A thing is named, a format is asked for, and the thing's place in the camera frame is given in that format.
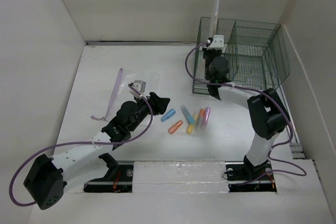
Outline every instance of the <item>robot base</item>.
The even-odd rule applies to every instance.
[[[230,193],[277,191],[273,174],[264,176],[260,180],[256,180],[247,185],[238,185],[263,174],[266,168],[271,168],[270,163],[263,165],[262,169],[255,170],[253,173],[246,172],[246,163],[244,162],[226,162],[225,166],[226,172],[223,174],[223,178],[228,180]]]

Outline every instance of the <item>red wire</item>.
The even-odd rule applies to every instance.
[[[114,193],[116,192],[115,190],[117,189],[118,182],[119,182],[119,178],[120,178],[120,172],[118,172],[118,176],[117,176],[117,178],[115,179],[115,181],[114,181],[113,184],[112,184],[113,192],[114,192]]]

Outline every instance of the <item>white arm segment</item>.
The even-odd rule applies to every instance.
[[[110,143],[110,139],[111,137],[108,134],[99,132],[96,136],[92,137],[90,141]],[[53,165],[57,169],[63,169],[63,180],[68,183],[65,189],[71,188],[71,181],[75,179],[75,177],[80,176],[82,173],[87,173],[85,168],[90,165],[90,163],[96,163],[98,156],[111,152],[112,149],[113,145],[85,144],[78,145],[66,152],[52,156]],[[105,175],[106,171],[107,167],[103,170],[104,173],[101,174],[101,177]],[[92,176],[93,177],[87,174],[84,181],[99,177],[97,173],[93,173]]]
[[[246,109],[248,109],[247,100],[250,97],[257,95],[252,91],[244,91],[232,87],[220,87],[218,89],[218,93],[221,100],[236,103]],[[268,151],[272,147],[278,135],[279,134],[275,134],[270,140],[266,140],[265,138],[262,138],[255,133],[252,146],[246,154],[246,157],[251,162],[251,164],[258,166],[268,159]]]

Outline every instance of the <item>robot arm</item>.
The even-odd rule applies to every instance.
[[[147,101],[153,115],[158,115],[164,114],[170,99],[160,98],[151,92]],[[53,206],[64,192],[71,188],[75,180],[81,179],[82,182],[87,182],[97,177],[97,173],[90,175],[86,172],[86,167],[93,162],[96,163],[97,158],[107,164],[104,178],[115,178],[118,163],[109,153],[121,145],[111,143],[129,140],[130,132],[134,131],[149,114],[149,107],[142,99],[135,98],[135,102],[127,101],[123,103],[111,122],[90,139],[92,144],[78,145],[51,157],[45,154],[38,156],[28,172],[24,186],[39,208],[44,210]]]
[[[227,78],[229,73],[228,61],[222,57],[224,38],[215,35],[209,38],[207,47],[203,48],[203,58],[205,59],[205,79],[210,83],[228,83],[228,86],[208,85],[211,96],[219,99],[236,103],[247,108],[250,113],[255,136],[250,150],[244,157],[244,164],[239,170],[231,171],[235,177],[251,180],[265,172],[268,164],[268,153],[278,133],[286,127],[286,121],[279,110],[269,102],[263,95],[256,92],[233,88],[236,86]],[[265,90],[264,93],[273,98],[285,112],[288,113],[274,89]]]

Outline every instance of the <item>orange plastic tube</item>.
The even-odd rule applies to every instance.
[[[171,127],[168,129],[169,134],[174,134],[174,132],[177,131],[177,129],[178,129],[179,127],[181,127],[182,124],[183,124],[183,121],[182,121],[182,120],[179,120],[177,123],[175,123],[173,126],[171,126]]]

